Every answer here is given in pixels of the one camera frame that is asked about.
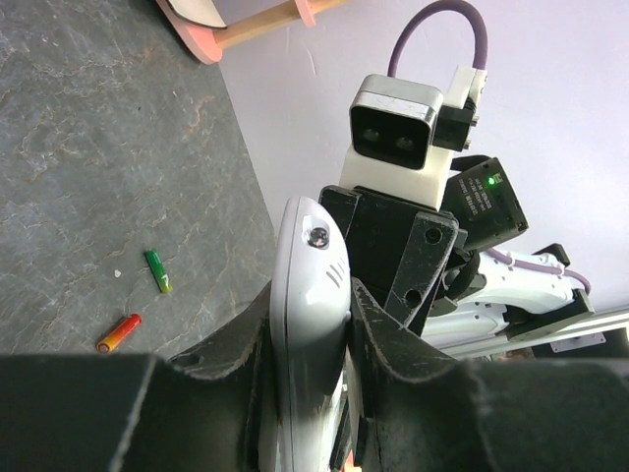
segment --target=label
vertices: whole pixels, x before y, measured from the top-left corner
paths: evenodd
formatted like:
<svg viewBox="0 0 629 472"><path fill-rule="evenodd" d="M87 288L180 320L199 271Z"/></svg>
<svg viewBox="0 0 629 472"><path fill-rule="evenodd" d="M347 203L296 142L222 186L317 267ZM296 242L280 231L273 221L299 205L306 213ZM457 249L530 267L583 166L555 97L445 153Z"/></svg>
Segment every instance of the label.
<svg viewBox="0 0 629 472"><path fill-rule="evenodd" d="M483 187L483 182L480 178L460 178L459 186L461 187L465 208L471 221L485 216L488 211L494 210L494 204Z"/></svg>

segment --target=scratched gray surface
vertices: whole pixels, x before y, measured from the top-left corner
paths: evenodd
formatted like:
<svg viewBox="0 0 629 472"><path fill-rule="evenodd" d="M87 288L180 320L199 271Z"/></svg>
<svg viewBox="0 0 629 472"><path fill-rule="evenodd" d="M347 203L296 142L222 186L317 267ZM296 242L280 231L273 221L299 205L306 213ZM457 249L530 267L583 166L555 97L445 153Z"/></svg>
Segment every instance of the scratched gray surface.
<svg viewBox="0 0 629 472"><path fill-rule="evenodd" d="M138 312L120 351L173 355L258 294L274 244L218 67L150 0L0 2L0 353L92 352Z"/></svg>

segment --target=wooden rod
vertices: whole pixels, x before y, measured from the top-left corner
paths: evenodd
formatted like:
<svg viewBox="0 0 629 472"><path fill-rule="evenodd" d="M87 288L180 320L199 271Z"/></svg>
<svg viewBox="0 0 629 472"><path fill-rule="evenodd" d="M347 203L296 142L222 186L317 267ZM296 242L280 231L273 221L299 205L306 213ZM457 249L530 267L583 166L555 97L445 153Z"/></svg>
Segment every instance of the wooden rod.
<svg viewBox="0 0 629 472"><path fill-rule="evenodd" d="M345 0L310 0L311 10L315 15L342 3L345 3ZM297 5L293 0L288 0L276 7L236 22L227 29L216 30L214 39L221 48L226 49L247 39L277 30L296 20L300 20Z"/></svg>

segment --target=white wall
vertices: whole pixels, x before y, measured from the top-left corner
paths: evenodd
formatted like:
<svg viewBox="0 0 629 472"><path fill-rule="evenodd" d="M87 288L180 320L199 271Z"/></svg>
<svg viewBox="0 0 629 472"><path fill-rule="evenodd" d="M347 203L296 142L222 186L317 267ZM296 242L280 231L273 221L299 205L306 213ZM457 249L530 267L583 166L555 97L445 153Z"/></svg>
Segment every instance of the white wall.
<svg viewBox="0 0 629 472"><path fill-rule="evenodd" d="M216 3L228 22L255 9ZM489 59L470 151L500 157L531 225L506 247L561 242L592 280L597 309L629 304L629 2L474 3ZM337 181L358 86L385 73L397 35L426 4L350 0L314 29L294 24L225 53L220 67L276 228L291 195L315 198ZM439 14L411 39L398 75L447 89L472 49L465 20Z"/></svg>

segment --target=red battery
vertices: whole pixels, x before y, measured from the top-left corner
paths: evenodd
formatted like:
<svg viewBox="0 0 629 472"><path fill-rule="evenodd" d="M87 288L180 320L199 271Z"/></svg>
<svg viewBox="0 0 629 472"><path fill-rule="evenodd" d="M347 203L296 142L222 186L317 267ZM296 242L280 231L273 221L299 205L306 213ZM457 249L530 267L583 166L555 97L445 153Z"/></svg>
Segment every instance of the red battery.
<svg viewBox="0 0 629 472"><path fill-rule="evenodd" d="M137 313L126 317L109 334L107 334L98 344L96 350L101 354L107 354L118 347L122 340L136 329L142 322L142 317Z"/></svg>

